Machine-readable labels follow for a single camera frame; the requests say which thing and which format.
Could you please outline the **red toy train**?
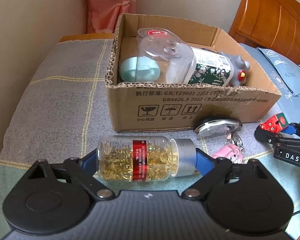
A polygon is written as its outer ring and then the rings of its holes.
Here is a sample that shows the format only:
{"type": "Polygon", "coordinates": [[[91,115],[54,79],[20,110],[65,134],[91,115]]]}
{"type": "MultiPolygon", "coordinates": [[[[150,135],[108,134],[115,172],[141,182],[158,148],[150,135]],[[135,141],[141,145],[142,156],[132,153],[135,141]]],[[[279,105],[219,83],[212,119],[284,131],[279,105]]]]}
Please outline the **red toy train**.
{"type": "Polygon", "coordinates": [[[269,132],[273,132],[273,133],[279,133],[288,126],[289,126],[289,123],[288,123],[284,113],[281,112],[281,113],[277,113],[277,114],[273,115],[266,122],[260,124],[260,129],[263,129],[263,130],[266,130],[269,132]]]}

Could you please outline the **pink pig keychain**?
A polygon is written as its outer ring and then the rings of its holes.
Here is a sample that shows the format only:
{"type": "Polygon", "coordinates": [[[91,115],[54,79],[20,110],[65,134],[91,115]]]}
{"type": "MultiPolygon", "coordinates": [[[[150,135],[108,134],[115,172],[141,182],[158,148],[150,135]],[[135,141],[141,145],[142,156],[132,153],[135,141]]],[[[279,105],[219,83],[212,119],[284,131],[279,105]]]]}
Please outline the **pink pig keychain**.
{"type": "Polygon", "coordinates": [[[217,159],[224,157],[229,159],[234,164],[243,163],[243,153],[245,152],[241,137],[237,133],[231,133],[227,136],[224,146],[212,155],[212,158],[217,159]]]}

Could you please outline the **golden capsule bottle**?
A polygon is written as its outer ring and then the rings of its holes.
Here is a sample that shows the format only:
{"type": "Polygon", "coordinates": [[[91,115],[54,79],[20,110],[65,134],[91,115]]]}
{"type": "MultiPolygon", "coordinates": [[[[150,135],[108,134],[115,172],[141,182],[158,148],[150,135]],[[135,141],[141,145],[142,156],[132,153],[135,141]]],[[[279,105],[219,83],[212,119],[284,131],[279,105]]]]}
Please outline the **golden capsule bottle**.
{"type": "Polygon", "coordinates": [[[190,139],[162,136],[104,136],[97,146],[97,172],[104,180],[164,181],[196,170],[196,147],[190,139]]]}

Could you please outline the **grey rhino toy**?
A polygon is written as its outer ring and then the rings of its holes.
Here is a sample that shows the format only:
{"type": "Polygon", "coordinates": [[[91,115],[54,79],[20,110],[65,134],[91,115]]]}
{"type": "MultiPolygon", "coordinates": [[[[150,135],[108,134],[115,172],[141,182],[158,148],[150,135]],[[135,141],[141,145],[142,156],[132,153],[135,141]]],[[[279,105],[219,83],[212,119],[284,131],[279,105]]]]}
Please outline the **grey rhino toy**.
{"type": "Polygon", "coordinates": [[[226,56],[234,68],[234,74],[230,80],[230,85],[232,87],[244,85],[247,80],[248,70],[250,69],[250,63],[243,60],[240,55],[226,54],[223,51],[221,51],[220,54],[226,56]]]}

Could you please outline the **white plastic bottle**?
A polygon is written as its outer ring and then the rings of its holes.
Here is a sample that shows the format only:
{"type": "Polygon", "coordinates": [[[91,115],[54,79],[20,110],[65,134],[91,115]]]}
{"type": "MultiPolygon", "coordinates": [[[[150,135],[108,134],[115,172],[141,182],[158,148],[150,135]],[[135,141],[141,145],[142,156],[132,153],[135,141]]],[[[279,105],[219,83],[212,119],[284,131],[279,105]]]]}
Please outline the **white plastic bottle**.
{"type": "Polygon", "coordinates": [[[193,72],[188,74],[188,84],[227,86],[234,76],[234,67],[225,55],[191,47],[194,53],[193,72]]]}

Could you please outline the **mint green oval case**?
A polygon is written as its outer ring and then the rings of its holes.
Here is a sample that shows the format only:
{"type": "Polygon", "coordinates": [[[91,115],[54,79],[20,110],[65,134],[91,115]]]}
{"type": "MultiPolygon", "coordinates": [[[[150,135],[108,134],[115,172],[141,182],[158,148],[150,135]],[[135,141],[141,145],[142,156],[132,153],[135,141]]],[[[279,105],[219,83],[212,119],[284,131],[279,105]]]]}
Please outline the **mint green oval case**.
{"type": "Polygon", "coordinates": [[[119,66],[119,74],[125,82],[154,82],[160,76],[157,62],[146,56],[130,57],[119,66]]]}

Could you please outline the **clear glass cup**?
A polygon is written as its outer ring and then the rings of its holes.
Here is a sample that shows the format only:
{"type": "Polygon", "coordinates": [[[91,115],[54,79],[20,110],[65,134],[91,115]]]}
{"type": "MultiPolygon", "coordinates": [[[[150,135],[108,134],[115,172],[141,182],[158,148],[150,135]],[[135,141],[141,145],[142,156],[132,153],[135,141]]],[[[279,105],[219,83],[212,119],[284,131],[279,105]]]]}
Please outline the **clear glass cup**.
{"type": "Polygon", "coordinates": [[[137,39],[138,57],[146,56],[157,62],[160,76],[154,82],[186,84],[193,71],[194,53],[180,38],[147,36],[137,39]]]}

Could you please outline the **clear round red-label container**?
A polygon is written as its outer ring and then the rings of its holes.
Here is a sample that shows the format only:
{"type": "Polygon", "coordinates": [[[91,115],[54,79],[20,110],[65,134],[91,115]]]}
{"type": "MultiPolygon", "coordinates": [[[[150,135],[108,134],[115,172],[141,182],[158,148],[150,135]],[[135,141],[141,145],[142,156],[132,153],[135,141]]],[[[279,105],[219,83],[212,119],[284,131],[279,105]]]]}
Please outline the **clear round red-label container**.
{"type": "Polygon", "coordinates": [[[147,36],[179,38],[171,31],[162,28],[141,28],[138,30],[137,39],[142,39],[147,36]]]}

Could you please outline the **blue bed sheet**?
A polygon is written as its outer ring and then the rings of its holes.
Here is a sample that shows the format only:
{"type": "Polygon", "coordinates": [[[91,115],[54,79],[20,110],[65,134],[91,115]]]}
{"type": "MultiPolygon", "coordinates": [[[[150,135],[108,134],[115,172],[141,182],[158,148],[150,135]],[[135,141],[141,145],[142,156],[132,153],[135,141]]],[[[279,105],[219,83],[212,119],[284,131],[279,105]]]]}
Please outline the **blue bed sheet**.
{"type": "MultiPolygon", "coordinates": [[[[281,92],[281,98],[270,111],[262,118],[265,122],[276,113],[283,112],[289,123],[300,122],[300,96],[293,96],[290,89],[281,79],[276,69],[267,58],[257,49],[246,44],[241,45],[264,69],[273,84],[281,92]]],[[[240,136],[245,146],[245,160],[258,159],[276,178],[281,186],[290,195],[294,209],[300,210],[300,168],[273,157],[273,148],[269,144],[259,143],[254,139],[254,125],[244,125],[240,136]]]]}

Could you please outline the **blue pillow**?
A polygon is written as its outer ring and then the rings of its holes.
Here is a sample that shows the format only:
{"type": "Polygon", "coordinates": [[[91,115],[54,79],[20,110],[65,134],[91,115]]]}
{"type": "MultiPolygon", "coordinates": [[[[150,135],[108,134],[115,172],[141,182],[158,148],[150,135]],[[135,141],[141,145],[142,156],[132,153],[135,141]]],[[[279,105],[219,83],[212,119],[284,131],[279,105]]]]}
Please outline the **blue pillow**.
{"type": "Polygon", "coordinates": [[[300,96],[300,66],[271,49],[257,48],[273,65],[293,96],[300,96]]]}

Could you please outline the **cardboard box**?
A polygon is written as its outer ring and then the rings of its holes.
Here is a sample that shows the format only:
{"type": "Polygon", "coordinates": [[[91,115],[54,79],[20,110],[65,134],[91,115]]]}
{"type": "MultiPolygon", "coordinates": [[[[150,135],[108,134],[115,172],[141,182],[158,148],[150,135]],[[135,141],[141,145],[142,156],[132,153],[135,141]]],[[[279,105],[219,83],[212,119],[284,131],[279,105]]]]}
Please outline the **cardboard box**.
{"type": "Polygon", "coordinates": [[[260,120],[281,97],[261,65],[223,29],[169,16],[122,14],[115,28],[106,71],[109,115],[115,131],[188,129],[203,118],[260,120]],[[130,83],[119,77],[119,65],[137,52],[141,28],[163,28],[198,48],[239,55],[250,63],[245,85],[166,85],[130,83]]]}

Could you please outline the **wooden headboard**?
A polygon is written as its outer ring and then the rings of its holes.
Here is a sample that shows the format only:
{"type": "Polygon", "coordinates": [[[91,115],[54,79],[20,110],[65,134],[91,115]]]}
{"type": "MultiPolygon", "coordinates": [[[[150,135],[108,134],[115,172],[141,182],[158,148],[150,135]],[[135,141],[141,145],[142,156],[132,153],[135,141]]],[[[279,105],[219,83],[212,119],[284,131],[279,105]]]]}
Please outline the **wooden headboard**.
{"type": "Polygon", "coordinates": [[[300,3],[241,0],[229,35],[238,43],[272,49],[300,64],[300,3]]]}

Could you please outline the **pink curtain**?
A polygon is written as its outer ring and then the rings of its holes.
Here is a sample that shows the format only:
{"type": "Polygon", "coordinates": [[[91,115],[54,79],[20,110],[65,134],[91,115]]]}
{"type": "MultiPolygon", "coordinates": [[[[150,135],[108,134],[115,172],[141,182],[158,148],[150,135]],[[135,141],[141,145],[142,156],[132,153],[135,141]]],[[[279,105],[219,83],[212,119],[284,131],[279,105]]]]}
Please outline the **pink curtain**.
{"type": "Polygon", "coordinates": [[[87,0],[87,32],[114,32],[122,13],[136,13],[136,0],[87,0]]]}

